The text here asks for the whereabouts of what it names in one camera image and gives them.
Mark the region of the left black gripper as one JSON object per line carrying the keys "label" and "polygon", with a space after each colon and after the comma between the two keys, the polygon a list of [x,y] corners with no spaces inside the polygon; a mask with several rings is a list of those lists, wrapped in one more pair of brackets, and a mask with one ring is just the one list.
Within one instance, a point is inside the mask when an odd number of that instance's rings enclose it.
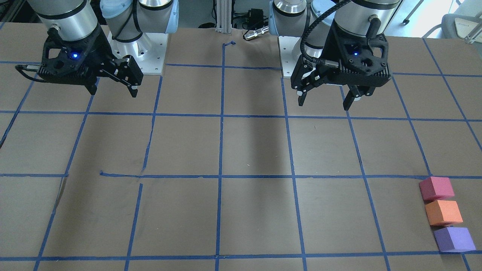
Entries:
{"label": "left black gripper", "polygon": [[[291,88],[297,91],[298,106],[303,106],[308,91],[317,88],[322,84],[344,85],[336,82],[333,78],[339,70],[339,62],[329,55],[333,53],[332,36],[327,39],[328,45],[322,50],[320,57],[314,57],[308,54],[306,50],[307,40],[300,39],[301,54],[295,65],[291,76]],[[362,85],[348,85],[348,94],[343,101],[344,110],[348,111],[354,101],[359,100],[362,96],[371,96],[373,87]]]}

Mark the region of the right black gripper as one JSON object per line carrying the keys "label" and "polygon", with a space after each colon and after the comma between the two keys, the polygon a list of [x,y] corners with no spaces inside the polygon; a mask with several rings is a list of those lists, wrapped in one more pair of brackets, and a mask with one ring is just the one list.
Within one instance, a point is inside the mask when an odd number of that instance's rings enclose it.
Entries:
{"label": "right black gripper", "polygon": [[[96,26],[92,33],[77,42],[82,65],[89,67],[95,76],[107,77],[125,85],[131,97],[137,97],[137,88],[143,80],[142,70],[131,55],[116,59],[101,26]],[[84,78],[83,86],[90,95],[95,95],[98,90],[98,77]]]}

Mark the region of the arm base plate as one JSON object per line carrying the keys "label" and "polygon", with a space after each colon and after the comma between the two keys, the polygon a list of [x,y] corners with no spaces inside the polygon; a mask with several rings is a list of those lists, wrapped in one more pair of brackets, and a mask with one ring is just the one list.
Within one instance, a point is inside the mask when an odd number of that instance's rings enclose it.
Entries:
{"label": "arm base plate", "polygon": [[112,53],[117,58],[134,57],[144,75],[163,74],[168,38],[165,33],[143,33],[137,41],[122,43],[113,40],[111,32],[107,36]]}
{"label": "arm base plate", "polygon": [[300,37],[279,36],[279,56],[284,79],[290,79],[300,53]]}

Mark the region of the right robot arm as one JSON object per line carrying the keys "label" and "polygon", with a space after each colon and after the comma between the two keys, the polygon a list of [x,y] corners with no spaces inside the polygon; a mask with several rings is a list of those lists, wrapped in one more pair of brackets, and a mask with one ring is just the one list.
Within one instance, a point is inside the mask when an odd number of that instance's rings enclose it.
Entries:
{"label": "right robot arm", "polygon": [[143,76],[160,74],[164,53],[154,39],[175,33],[177,0],[102,0],[108,37],[89,0],[30,0],[29,5],[47,27],[39,65],[16,65],[34,82],[81,85],[91,95],[99,77],[110,78],[136,97]]}

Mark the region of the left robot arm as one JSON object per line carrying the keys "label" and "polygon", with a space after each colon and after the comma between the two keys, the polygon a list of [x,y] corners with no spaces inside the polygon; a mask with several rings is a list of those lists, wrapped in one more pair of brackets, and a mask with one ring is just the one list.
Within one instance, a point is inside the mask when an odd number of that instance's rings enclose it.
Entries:
{"label": "left robot arm", "polygon": [[343,101],[372,96],[392,75],[384,31],[400,0],[272,0],[270,34],[298,37],[299,53],[290,75],[291,88],[303,106],[308,92],[324,84],[348,86]]}

